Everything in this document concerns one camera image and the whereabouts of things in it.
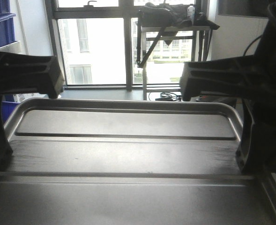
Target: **glass window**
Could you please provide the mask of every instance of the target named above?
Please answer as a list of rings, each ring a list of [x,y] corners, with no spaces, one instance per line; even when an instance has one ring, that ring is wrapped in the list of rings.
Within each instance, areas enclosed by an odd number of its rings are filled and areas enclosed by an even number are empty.
[[[132,19],[132,26],[137,18]],[[192,31],[180,31],[177,36],[191,36]],[[147,37],[153,38],[157,32],[148,32]],[[149,49],[152,41],[146,42]],[[133,83],[142,83],[142,69],[138,68],[136,62],[137,34],[132,32],[132,52],[133,54]],[[191,61],[192,40],[173,40],[168,46],[163,40],[159,41],[152,54],[147,60],[146,72],[147,83],[178,83],[182,75],[183,62]]]
[[[70,84],[92,84],[91,66],[72,66],[70,65]]]
[[[66,43],[66,51],[71,51],[71,45],[70,45],[70,37],[69,37],[69,28],[68,28],[68,22],[66,19],[62,20],[62,35],[64,42]]]
[[[58,0],[60,8],[83,7],[88,4],[88,0]],[[97,0],[91,2],[94,7],[118,7],[118,0]]]
[[[67,85],[125,84],[123,18],[66,19],[66,21],[71,46],[70,52],[62,48]],[[60,29],[62,46],[66,45],[66,39],[62,38],[63,33],[63,29]],[[79,78],[81,76],[75,79],[73,75],[76,74],[75,69],[70,69],[75,65],[90,65],[91,79]]]
[[[134,0],[134,6],[144,6],[147,2],[151,2],[155,5],[162,4],[164,0]],[[170,5],[177,5],[177,4],[194,4],[194,0],[166,0],[166,3]]]
[[[77,32],[78,32],[78,38],[79,38],[79,44],[80,44],[80,51],[89,51],[89,45],[88,45],[88,34],[87,34],[87,23],[86,19],[77,19]]]

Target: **metal surface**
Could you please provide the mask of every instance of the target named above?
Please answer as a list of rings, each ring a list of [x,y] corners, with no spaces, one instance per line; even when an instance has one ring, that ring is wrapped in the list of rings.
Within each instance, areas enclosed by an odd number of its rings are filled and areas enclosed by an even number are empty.
[[[31,99],[5,129],[0,225],[276,224],[276,185],[240,173],[224,104]]]
[[[21,52],[20,41],[15,41],[9,45],[0,47],[0,52],[20,53]]]

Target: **window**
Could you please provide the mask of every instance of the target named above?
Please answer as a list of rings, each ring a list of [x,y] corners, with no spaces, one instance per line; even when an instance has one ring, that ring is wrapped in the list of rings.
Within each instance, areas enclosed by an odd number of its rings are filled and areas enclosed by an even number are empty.
[[[136,64],[137,12],[146,2],[158,5],[163,1],[100,0],[91,3],[94,7],[83,7],[88,1],[45,0],[52,40],[60,38],[53,43],[53,52],[63,58],[67,85],[126,85],[131,90],[133,84],[140,84],[142,70]],[[187,5],[194,0],[166,0],[166,3]],[[171,83],[171,73],[172,77],[181,76],[182,62],[191,59],[192,42],[177,40],[166,47],[160,41],[147,62],[149,83]],[[90,79],[84,75],[88,72],[73,68],[75,65],[90,65]]]
[[[62,20],[62,28],[63,28],[62,34],[64,35],[62,38],[66,43],[66,50],[69,52],[71,51],[71,44],[70,44],[69,28],[68,28],[67,20]]]
[[[67,21],[71,51],[63,50],[67,85],[82,85],[72,79],[73,65],[90,65],[92,79],[84,84],[125,84],[125,50],[122,18],[63,19]],[[61,38],[62,46],[66,39]]]
[[[77,32],[78,32],[78,39],[80,43],[80,51],[87,52],[89,51],[88,45],[88,33],[87,33],[87,23],[86,19],[77,19]]]
[[[83,7],[88,4],[88,0],[58,0],[60,8],[74,8]],[[98,0],[91,2],[94,7],[117,7],[119,6],[118,0]]]
[[[70,84],[92,84],[91,66],[70,65]]]

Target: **metal table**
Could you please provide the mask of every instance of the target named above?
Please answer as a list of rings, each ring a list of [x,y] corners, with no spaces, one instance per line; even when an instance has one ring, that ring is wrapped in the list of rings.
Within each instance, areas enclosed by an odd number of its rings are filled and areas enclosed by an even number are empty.
[[[160,27],[141,27],[141,49],[142,56],[145,57],[147,52],[146,49],[146,41],[155,40],[154,37],[146,37],[147,32],[159,32]],[[195,52],[196,52],[196,32],[200,36],[199,40],[199,52],[198,52],[198,61],[202,61],[207,58],[208,51],[207,48],[203,48],[204,46],[208,46],[209,43],[209,26],[192,26],[192,27],[166,27],[165,32],[177,32],[177,31],[194,31],[192,36],[171,36],[171,37],[160,37],[159,40],[179,40],[179,39],[192,39],[192,61],[195,61]],[[163,92],[163,91],[180,91],[178,84],[170,84],[170,85],[147,85],[147,72],[146,72],[147,63],[145,62],[142,67],[142,85],[143,85],[143,100],[147,100],[147,91],[151,92]]]
[[[276,184],[240,173],[227,105],[31,99],[5,129],[0,225],[276,224]]]

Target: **window frame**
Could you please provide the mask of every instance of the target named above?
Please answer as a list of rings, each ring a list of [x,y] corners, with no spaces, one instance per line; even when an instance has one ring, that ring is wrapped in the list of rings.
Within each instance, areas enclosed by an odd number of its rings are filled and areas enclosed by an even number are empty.
[[[208,0],[195,0],[196,8],[206,13]],[[124,40],[125,40],[125,68],[126,84],[125,88],[131,91],[133,84],[133,65],[132,65],[132,40],[131,40],[131,19],[137,17],[137,12],[141,6],[134,6],[134,0],[119,0],[118,7],[73,7],[61,8],[58,0],[45,0],[45,8],[49,23],[49,30],[52,42],[53,54],[60,62],[62,71],[65,72],[63,53],[61,49],[58,19],[86,19],[86,18],[123,18],[124,21]]]

